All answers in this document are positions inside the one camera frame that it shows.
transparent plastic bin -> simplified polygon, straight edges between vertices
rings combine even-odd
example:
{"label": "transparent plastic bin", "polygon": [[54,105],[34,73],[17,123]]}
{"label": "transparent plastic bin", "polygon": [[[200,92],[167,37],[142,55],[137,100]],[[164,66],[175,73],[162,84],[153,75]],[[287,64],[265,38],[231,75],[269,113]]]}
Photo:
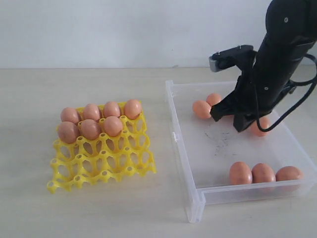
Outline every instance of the transparent plastic bin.
{"label": "transparent plastic bin", "polygon": [[[265,137],[255,137],[250,129],[238,133],[233,127],[233,117],[215,122],[198,119],[193,114],[194,101],[205,100],[212,92],[225,97],[235,85],[236,82],[166,82],[172,138],[188,220],[192,223],[201,220],[205,205],[303,195],[317,182],[317,167],[284,123]],[[269,115],[272,122],[278,117],[276,112]],[[305,177],[230,185],[229,169],[237,161],[247,163],[250,168],[266,163],[275,173],[284,166],[296,166]]]}

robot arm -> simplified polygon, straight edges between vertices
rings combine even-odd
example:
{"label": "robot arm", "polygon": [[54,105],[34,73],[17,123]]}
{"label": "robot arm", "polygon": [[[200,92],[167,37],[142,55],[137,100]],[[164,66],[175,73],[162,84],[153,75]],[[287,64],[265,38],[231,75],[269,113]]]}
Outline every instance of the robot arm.
{"label": "robot arm", "polygon": [[214,72],[235,65],[242,71],[235,89],[211,109],[215,121],[234,115],[238,132],[254,121],[265,131],[260,117],[270,114],[288,93],[302,86],[290,78],[304,57],[315,59],[307,52],[317,40],[317,0],[273,0],[266,13],[266,31],[258,52],[252,46],[239,46],[209,59]]}

